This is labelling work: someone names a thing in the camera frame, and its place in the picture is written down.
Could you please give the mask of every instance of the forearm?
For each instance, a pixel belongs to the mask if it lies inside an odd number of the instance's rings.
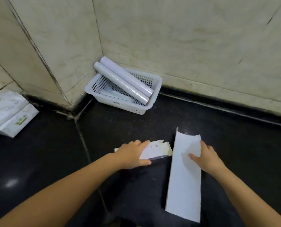
[[[107,154],[21,203],[0,220],[0,226],[64,226],[93,191],[120,168],[119,161]]]
[[[281,226],[281,216],[229,169],[221,169],[213,176],[246,226]]]

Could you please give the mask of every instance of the person's left hand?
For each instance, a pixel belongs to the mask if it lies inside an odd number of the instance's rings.
[[[114,156],[120,161],[122,169],[132,169],[138,166],[148,166],[151,161],[148,159],[139,159],[142,151],[150,141],[141,142],[136,140],[128,144],[123,144],[115,153]]]

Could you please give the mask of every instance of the white cylindrical roll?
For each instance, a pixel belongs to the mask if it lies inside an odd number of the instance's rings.
[[[142,94],[140,91],[138,91],[135,87],[133,87],[130,84],[128,84],[126,81],[124,81],[122,78],[120,78],[114,72],[112,72],[110,69],[106,68],[100,62],[95,62],[93,67],[100,74],[102,74],[103,76],[105,76],[106,78],[111,80],[114,84],[116,84],[118,87],[123,89],[125,92],[127,92],[128,94],[133,96],[139,102],[141,102],[144,105],[146,105],[147,102],[149,101],[148,97],[146,97],[144,94]]]
[[[102,57],[101,63],[108,69],[110,69],[112,72],[114,72],[116,75],[121,77],[123,80],[125,80],[127,83],[131,84],[133,87],[135,87],[138,91],[143,93],[147,97],[151,97],[154,90],[150,87],[148,87],[146,84],[141,82],[139,79],[132,76],[129,72],[121,68],[119,65],[114,63],[112,60],[110,60],[108,57]]]

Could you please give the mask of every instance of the person's right arm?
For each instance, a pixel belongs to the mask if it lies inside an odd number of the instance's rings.
[[[281,227],[280,214],[234,175],[213,147],[201,141],[201,156],[190,154],[189,157],[220,183],[246,226]]]

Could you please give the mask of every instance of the perforated basket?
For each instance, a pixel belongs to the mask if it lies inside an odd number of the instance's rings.
[[[146,72],[141,72],[129,68],[125,68],[125,70],[127,70],[133,76],[135,76],[140,81],[142,81],[143,83],[145,83],[146,85],[148,85],[150,88],[154,90],[147,105],[142,104],[141,102],[139,102],[134,98],[133,98],[133,102],[130,103],[130,102],[124,102],[122,100],[116,100],[116,99],[112,99],[111,97],[101,95],[100,92],[102,90],[112,89],[126,96],[131,97],[131,95],[129,95],[127,92],[122,90],[120,87],[118,87],[116,84],[111,82],[109,79],[107,79],[100,73],[98,73],[92,80],[90,80],[90,82],[85,87],[85,92],[93,95],[98,102],[108,104],[114,107],[118,107],[126,111],[131,111],[136,114],[143,115],[146,112],[146,110],[150,109],[155,103],[155,100],[161,88],[162,78],[158,75],[149,74]]]

